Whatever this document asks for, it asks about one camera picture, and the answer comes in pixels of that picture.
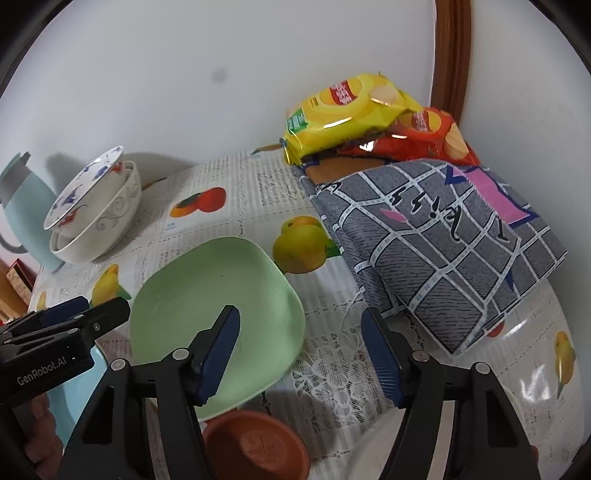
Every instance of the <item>wooden door frame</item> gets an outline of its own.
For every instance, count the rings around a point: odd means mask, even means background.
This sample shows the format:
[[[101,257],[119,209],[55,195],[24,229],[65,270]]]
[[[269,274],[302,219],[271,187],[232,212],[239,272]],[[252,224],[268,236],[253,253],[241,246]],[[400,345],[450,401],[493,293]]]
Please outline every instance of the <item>wooden door frame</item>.
[[[459,122],[472,53],[470,0],[435,0],[435,67],[431,105]]]

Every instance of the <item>stacked bowls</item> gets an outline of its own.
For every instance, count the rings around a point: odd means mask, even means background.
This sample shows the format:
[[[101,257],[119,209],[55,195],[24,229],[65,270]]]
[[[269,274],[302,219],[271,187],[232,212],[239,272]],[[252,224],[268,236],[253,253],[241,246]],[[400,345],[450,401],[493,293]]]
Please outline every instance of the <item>stacked bowls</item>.
[[[69,263],[86,263],[113,247],[131,224],[141,197],[137,166],[123,161],[123,147],[84,167],[58,195],[43,228],[50,250]]]

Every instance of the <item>pink patch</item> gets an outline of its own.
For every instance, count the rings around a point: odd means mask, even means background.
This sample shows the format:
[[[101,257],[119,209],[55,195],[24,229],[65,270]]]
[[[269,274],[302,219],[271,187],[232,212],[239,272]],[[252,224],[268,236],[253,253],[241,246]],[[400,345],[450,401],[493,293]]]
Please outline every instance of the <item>pink patch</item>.
[[[397,222],[408,222],[407,218],[397,210],[386,210],[385,208],[380,208],[379,211],[382,212],[386,217],[396,220]]]
[[[465,172],[454,167],[453,174],[455,176],[462,175],[470,180],[470,182],[476,187],[480,196],[482,196],[488,205],[499,214],[505,223],[510,225],[530,216],[530,212],[523,211],[507,198],[507,196],[499,190],[496,182],[481,168]]]

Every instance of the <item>red snack bag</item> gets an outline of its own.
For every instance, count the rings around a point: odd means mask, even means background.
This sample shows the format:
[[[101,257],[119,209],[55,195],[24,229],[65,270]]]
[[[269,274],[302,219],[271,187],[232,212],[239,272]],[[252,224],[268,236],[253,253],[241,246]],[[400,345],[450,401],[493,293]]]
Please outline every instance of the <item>red snack bag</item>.
[[[436,158],[455,165],[480,165],[452,116],[432,107],[402,113],[377,138],[350,142],[338,148],[337,155],[395,161]]]

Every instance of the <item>green plate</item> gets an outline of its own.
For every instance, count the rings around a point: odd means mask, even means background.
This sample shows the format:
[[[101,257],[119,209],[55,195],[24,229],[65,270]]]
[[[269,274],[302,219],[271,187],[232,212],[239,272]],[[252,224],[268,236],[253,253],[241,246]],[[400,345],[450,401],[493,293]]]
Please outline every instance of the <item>green plate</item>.
[[[199,420],[231,410],[277,382],[300,353],[306,331],[297,294],[257,244],[216,238],[156,272],[131,311],[137,363],[158,361],[210,328],[224,305],[240,311],[240,335],[217,394]]]

